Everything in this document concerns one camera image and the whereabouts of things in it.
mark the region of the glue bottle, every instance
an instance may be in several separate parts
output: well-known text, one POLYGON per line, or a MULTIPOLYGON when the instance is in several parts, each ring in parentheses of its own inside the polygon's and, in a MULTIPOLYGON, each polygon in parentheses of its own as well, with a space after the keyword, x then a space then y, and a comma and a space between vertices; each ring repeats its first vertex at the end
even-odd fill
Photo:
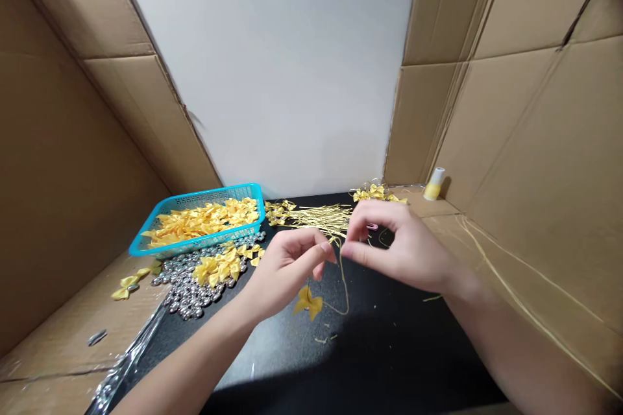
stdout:
POLYGON ((439 192, 441 190, 441 180, 443 179, 443 174, 446 169, 442 167, 436 167, 433 170, 433 174, 430 177, 430 181, 428 185, 426 185, 426 189, 424 190, 424 199, 429 201, 436 201, 439 196, 439 192))

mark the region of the black table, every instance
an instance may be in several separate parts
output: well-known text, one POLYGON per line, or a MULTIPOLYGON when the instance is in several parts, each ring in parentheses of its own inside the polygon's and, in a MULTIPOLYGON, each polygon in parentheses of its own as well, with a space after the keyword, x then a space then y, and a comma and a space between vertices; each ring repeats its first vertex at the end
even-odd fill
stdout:
MULTIPOLYGON (((299 206, 352 203, 346 193, 291 201, 299 206)), ((278 229, 265 221, 262 230, 267 233, 265 248, 278 229)), ((385 244, 393 239, 381 227, 372 235, 374 246, 382 246, 379 235, 385 244)), ((424 302, 434 295, 345 258, 343 268, 350 299, 348 315, 324 306, 310 322, 305 311, 292 316, 293 300, 253 331, 204 413, 431 414, 506 400, 443 299, 424 302), (326 344, 318 342, 325 339, 326 344)), ((238 284, 226 289, 219 303, 205 309, 203 318, 184 322, 177 314, 166 314, 135 371, 119 387, 110 410, 229 302, 253 270, 249 267, 241 274, 238 284)), ((314 296, 345 311, 339 265, 327 264, 322 282, 310 285, 314 296)))

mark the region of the left hand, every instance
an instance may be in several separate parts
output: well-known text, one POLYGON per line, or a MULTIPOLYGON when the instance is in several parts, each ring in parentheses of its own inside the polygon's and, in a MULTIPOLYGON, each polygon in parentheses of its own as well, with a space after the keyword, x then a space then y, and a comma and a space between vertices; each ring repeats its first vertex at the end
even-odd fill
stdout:
POLYGON ((279 313, 297 295, 307 277, 322 279, 324 262, 337 264, 333 247, 317 228, 277 233, 245 288, 238 294, 259 323, 279 313))

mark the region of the blue plastic basket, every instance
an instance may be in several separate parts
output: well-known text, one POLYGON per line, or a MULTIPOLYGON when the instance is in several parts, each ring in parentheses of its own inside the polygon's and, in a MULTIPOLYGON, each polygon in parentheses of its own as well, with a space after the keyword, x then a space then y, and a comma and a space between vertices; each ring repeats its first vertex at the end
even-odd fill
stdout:
POLYGON ((258 184, 236 185, 232 187, 219 188, 215 190, 198 191, 186 195, 172 196, 160 201, 141 227, 136 238, 130 245, 130 255, 147 256, 152 255, 156 259, 165 259, 189 251, 206 248, 214 244, 223 243, 239 237, 252 235, 260 230, 260 224, 266 217, 264 212, 264 200, 262 198, 262 188, 258 184), (219 233, 205 235, 196 239, 185 240, 159 248, 149 249, 147 245, 151 242, 150 237, 141 235, 145 230, 153 230, 160 226, 160 220, 156 217, 159 214, 171 214, 172 209, 182 211, 184 209, 205 208, 206 203, 225 204, 229 198, 242 201, 242 198, 253 198, 258 201, 258 213, 260 218, 252 224, 232 228, 219 233))

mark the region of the hand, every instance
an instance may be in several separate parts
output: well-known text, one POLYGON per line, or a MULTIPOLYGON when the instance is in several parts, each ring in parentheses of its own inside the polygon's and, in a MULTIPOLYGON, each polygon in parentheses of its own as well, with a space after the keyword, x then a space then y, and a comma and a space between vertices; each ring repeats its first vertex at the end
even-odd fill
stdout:
POLYGON ((324 262, 337 263, 326 237, 317 228, 281 231, 271 240, 257 269, 239 293, 260 322, 279 313, 313 274, 322 279, 324 262))
POLYGON ((359 201, 350 218, 342 254, 407 285, 428 292, 447 293, 461 268, 422 220, 403 203, 359 201), (389 228, 395 240, 388 250, 360 243, 368 238, 366 225, 389 228))

